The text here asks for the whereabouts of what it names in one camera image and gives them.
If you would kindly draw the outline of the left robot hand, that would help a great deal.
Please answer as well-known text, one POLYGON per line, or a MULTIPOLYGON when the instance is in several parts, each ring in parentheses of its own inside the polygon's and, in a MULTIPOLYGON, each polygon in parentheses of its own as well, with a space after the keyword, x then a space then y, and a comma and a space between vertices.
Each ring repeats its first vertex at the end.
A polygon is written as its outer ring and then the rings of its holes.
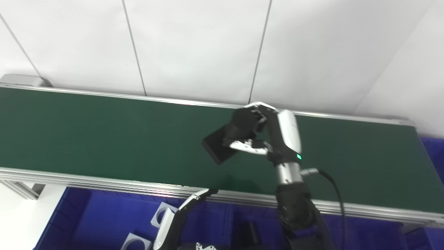
POLYGON ((218 193, 218 189, 202 189, 190 195, 179 206, 176 212, 167 209, 164 213, 160 228, 155 238, 154 250, 177 250, 182 230, 187 221, 187 215, 194 209, 197 203, 206 201, 207 197, 218 193))

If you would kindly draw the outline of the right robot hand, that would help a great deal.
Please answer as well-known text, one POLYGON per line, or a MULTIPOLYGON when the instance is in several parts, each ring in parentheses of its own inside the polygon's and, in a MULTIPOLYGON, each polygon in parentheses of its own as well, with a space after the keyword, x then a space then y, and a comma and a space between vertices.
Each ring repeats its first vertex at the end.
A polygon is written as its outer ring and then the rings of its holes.
POLYGON ((235 110, 224 129, 225 147, 267 156, 274 166, 300 163, 301 138, 295 115, 263 102, 235 110))

